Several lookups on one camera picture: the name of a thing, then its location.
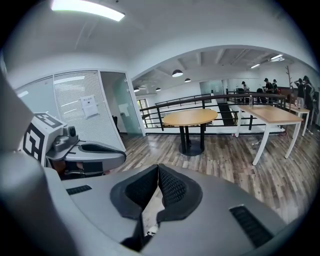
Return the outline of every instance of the wooden floor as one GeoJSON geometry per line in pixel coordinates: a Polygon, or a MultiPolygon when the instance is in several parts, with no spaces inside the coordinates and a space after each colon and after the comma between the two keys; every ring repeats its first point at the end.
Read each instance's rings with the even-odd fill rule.
{"type": "MultiPolygon", "coordinates": [[[[293,126],[289,125],[291,140],[293,126]]],[[[124,141],[126,162],[115,169],[127,171],[148,164],[171,164],[214,175],[239,185],[242,189],[276,211],[289,223],[309,208],[318,189],[320,172],[320,131],[314,134],[302,128],[288,159],[286,135],[270,135],[256,166],[252,162],[259,145],[252,145],[262,135],[205,136],[205,150],[198,156],[185,156],[178,150],[179,135],[147,135],[124,141]]],[[[190,136],[200,140],[200,136],[190,136]]]]}

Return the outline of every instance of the white paper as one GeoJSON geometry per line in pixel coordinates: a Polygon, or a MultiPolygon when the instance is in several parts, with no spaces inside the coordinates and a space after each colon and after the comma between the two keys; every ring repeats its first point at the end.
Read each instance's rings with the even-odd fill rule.
{"type": "Polygon", "coordinates": [[[85,118],[99,114],[94,95],[81,97],[80,100],[85,118]]]}

